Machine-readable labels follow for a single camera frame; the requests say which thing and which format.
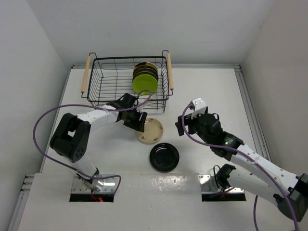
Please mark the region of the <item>lime green plate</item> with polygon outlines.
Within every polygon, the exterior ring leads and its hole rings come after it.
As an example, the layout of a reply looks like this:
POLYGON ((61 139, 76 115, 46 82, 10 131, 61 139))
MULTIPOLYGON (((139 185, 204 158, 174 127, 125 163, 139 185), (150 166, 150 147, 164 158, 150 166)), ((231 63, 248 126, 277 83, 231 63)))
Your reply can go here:
POLYGON ((132 88, 136 93, 141 93, 143 90, 150 90, 154 93, 158 89, 158 81, 149 74, 141 74, 132 80, 132 88))

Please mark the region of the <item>blue floral celadon plate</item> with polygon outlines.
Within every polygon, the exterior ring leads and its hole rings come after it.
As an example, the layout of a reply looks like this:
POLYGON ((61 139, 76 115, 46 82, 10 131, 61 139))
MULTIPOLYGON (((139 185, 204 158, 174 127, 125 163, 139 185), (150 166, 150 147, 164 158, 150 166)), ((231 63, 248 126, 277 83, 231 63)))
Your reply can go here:
POLYGON ((139 75, 143 75, 143 74, 147 74, 147 75, 151 75, 153 77, 158 77, 158 73, 153 72, 153 71, 138 71, 136 73, 133 73, 133 76, 139 76, 139 75))

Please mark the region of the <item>beige plate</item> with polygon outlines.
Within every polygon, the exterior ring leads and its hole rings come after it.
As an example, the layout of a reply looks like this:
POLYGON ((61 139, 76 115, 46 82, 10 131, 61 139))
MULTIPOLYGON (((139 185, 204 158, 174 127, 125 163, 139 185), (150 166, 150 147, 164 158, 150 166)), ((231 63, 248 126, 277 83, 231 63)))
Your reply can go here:
POLYGON ((162 138, 163 125, 155 118, 147 118, 144 124, 144 132, 136 131, 137 139, 144 144, 154 144, 162 138))

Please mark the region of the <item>brown yellow patterned plate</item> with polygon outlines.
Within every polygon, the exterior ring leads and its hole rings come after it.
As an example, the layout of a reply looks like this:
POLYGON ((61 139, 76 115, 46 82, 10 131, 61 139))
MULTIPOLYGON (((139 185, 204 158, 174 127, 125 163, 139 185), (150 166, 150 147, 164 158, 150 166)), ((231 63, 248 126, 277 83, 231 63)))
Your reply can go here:
POLYGON ((136 73, 138 71, 153 71, 153 72, 158 72, 158 69, 156 67, 153 67, 151 65, 140 65, 136 66, 133 70, 133 73, 136 73))
POLYGON ((139 66, 144 66, 144 65, 157 69, 156 65, 151 63, 151 62, 140 62, 140 63, 135 65, 135 68, 137 68, 139 66))

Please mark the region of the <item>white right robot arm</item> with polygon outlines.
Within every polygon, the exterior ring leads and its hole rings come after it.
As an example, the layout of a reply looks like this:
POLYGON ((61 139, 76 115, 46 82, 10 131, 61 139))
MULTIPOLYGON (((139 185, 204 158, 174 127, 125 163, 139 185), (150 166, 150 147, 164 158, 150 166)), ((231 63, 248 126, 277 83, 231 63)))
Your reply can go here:
POLYGON ((308 210, 308 176, 273 164, 248 145, 224 131, 214 114, 180 115, 175 123, 180 136, 196 134, 199 144, 228 161, 214 177, 214 190, 237 187, 261 197, 293 220, 301 222, 308 210))

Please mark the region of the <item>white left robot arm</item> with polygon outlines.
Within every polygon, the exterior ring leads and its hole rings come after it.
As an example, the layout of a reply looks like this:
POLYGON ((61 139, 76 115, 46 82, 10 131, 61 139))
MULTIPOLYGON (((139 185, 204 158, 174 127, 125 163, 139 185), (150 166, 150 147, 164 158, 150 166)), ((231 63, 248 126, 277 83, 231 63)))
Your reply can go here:
POLYGON ((77 174, 85 181, 93 181, 99 170, 86 157, 90 133, 107 124, 123 121, 123 125, 135 131, 144 132, 147 113, 143 106, 149 99, 139 100, 125 93, 115 101, 109 101, 90 112, 62 116, 50 141, 50 147, 67 159, 77 174))

